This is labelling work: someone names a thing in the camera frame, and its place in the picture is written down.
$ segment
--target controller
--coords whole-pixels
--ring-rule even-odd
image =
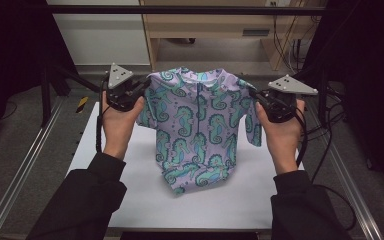
[[[268,87],[269,90],[261,91],[250,88],[249,94],[261,103],[269,121],[273,123],[286,122],[295,116],[296,94],[318,94],[317,89],[312,89],[289,75],[269,82]]]
[[[121,112],[130,111],[150,84],[150,79],[135,79],[133,72],[113,63],[107,87],[108,105]]]

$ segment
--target gray floor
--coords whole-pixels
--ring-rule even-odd
[[[240,75],[257,88],[264,87],[267,81],[274,80],[278,76],[291,73],[286,67],[277,72],[271,71],[258,40],[197,39],[193,45],[179,39],[163,41],[157,70],[167,70],[179,66],[186,66],[195,71],[222,67],[231,73]],[[88,77],[99,79],[94,76],[91,74]],[[68,98],[65,98],[61,114],[3,223],[0,239],[22,239],[66,174],[72,153],[76,151],[77,141],[81,138],[81,132],[86,126],[93,103],[97,99],[95,94],[81,86],[72,82],[70,85],[73,86],[73,91]],[[332,83],[332,86],[341,91],[339,84]],[[82,113],[75,113],[83,96],[89,96],[90,99]],[[315,103],[316,99],[306,99],[306,101]],[[14,95],[10,102],[8,103],[8,113],[13,110],[15,106],[13,103],[16,103],[17,109],[14,114],[0,122],[0,199],[5,194],[34,141],[41,123],[39,88]],[[306,117],[309,121],[308,129],[317,125],[308,112]],[[364,153],[346,122],[339,121],[334,125],[333,130],[334,143],[384,237],[384,176],[381,172],[367,169]],[[324,150],[324,143],[321,138],[317,138],[318,134],[320,133],[310,136],[310,138],[316,138],[309,142],[304,158],[304,166],[310,175],[314,172]],[[338,176],[333,170],[330,156],[321,168],[316,182],[344,194]],[[333,195],[332,202],[341,222],[349,225],[351,214],[347,206]],[[354,239],[366,239],[358,223],[350,233]],[[109,236],[119,234],[119,231],[114,229],[108,231]],[[267,234],[262,234],[261,237],[269,239]]]

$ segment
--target black cloth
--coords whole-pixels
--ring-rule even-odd
[[[336,218],[326,191],[311,184],[307,172],[281,174],[274,181],[272,239],[351,239]]]
[[[27,239],[103,239],[127,190],[119,182],[124,166],[97,153],[88,169],[71,171]],[[272,239],[351,239],[325,190],[314,187],[305,171],[282,174],[274,181],[278,194],[271,198]]]
[[[97,153],[87,169],[70,171],[27,239],[103,239],[127,191],[119,181],[125,165]]]

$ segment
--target metal rail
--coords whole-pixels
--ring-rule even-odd
[[[307,105],[311,115],[317,121],[318,118],[314,112],[314,103],[308,101]],[[322,139],[324,144],[327,145],[328,136],[323,135]],[[360,223],[361,229],[366,235],[366,238],[369,240],[383,240],[383,236],[380,233],[379,228],[375,220],[373,219],[373,216],[370,213],[370,210],[367,207],[363,196],[360,193],[360,190],[358,190],[356,183],[351,177],[351,174],[345,166],[344,161],[342,160],[341,155],[339,154],[338,149],[336,148],[336,145],[333,142],[331,143],[329,152],[332,157],[331,162],[333,168],[335,169],[339,181],[341,182],[341,185],[344,188],[345,193],[347,194],[348,200],[355,209],[358,222]]]
[[[26,5],[35,13],[54,14],[199,14],[325,16],[345,13],[324,7],[240,7],[240,6],[135,6],[135,5]]]
[[[58,115],[61,111],[61,107],[64,101],[65,101],[65,97],[57,97],[57,100],[52,109],[52,115],[48,124],[45,127],[40,129],[39,133],[36,136],[36,139],[34,140],[27,155],[25,156],[23,162],[21,163],[20,168],[18,169],[17,173],[12,179],[11,184],[9,185],[7,191],[2,197],[0,202],[0,229],[6,217],[8,216],[8,213],[10,212],[12,206],[14,205],[14,202],[17,199],[18,194],[20,193],[24,185],[24,182],[29,176],[30,170],[32,169],[40,151],[42,150],[42,147],[46,139],[49,136],[49,133],[52,130],[52,127],[54,126],[55,121],[58,118]]]

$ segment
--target person's left hand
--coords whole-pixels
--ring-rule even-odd
[[[102,125],[104,127],[106,143],[104,153],[115,158],[124,159],[127,146],[132,136],[135,120],[145,105],[145,99],[140,97],[128,112],[120,112],[110,107],[102,116]],[[107,94],[102,94],[102,110],[107,109]]]

